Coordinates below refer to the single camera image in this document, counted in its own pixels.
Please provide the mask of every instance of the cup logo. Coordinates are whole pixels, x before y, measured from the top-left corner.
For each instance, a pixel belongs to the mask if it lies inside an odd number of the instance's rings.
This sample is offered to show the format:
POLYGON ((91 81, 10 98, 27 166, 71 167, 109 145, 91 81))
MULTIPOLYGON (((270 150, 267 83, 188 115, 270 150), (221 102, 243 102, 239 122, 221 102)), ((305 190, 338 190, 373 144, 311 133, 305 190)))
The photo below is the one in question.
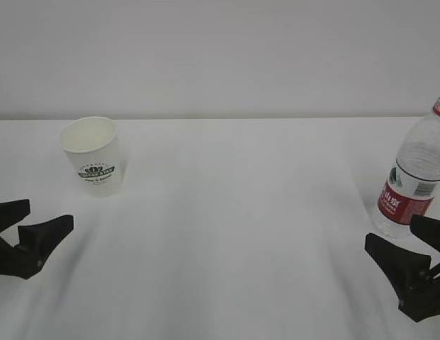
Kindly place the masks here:
POLYGON ((115 171, 115 166, 104 163, 87 164, 80 168, 78 175, 86 182, 101 184, 107 181, 115 171))

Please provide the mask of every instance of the white paper cup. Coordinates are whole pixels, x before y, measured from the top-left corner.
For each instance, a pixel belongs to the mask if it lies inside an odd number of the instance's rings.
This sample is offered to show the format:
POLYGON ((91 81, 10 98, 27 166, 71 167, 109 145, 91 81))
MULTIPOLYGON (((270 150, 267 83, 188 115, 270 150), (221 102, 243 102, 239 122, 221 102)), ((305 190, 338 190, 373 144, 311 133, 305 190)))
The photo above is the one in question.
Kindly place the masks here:
POLYGON ((117 128, 111 119, 86 117, 61 131, 63 150, 87 193, 106 197, 122 183, 117 128))

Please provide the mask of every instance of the red bottle label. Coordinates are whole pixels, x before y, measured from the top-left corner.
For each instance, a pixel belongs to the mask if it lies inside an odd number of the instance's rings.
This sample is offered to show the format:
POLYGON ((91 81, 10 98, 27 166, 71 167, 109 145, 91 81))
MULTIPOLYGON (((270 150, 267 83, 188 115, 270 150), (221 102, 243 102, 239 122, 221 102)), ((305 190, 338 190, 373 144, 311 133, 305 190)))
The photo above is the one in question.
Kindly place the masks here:
POLYGON ((388 219, 401 225, 409 225, 413 215, 424 215, 434 198, 415 200, 396 193, 388 184, 378 199, 378 208, 388 219))
POLYGON ((440 181, 414 177, 396 163, 378 199, 378 208, 388 219, 409 225, 413 215, 424 215, 440 181))

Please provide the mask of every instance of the white tablecloth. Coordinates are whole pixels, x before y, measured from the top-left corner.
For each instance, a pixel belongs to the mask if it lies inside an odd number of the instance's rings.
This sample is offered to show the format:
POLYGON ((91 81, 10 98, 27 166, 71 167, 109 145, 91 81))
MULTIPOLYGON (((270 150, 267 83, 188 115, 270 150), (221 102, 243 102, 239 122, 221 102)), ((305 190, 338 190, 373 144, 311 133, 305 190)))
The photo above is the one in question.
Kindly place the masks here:
POLYGON ((0 121, 0 202, 29 198, 23 224, 75 216, 41 273, 0 276, 0 339, 440 339, 363 250, 416 121, 118 121, 125 177, 104 199, 60 150, 67 122, 0 121))

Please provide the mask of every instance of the water bottle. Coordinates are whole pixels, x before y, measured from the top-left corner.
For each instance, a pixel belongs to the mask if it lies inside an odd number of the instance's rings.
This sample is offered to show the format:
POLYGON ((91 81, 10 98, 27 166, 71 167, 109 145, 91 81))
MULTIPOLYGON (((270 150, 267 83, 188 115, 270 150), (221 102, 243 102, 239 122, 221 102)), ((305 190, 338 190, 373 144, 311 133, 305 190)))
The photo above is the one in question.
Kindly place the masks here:
POLYGON ((407 134, 372 213, 373 224, 394 238, 410 235, 413 215, 424 215, 440 184, 440 98, 407 134))

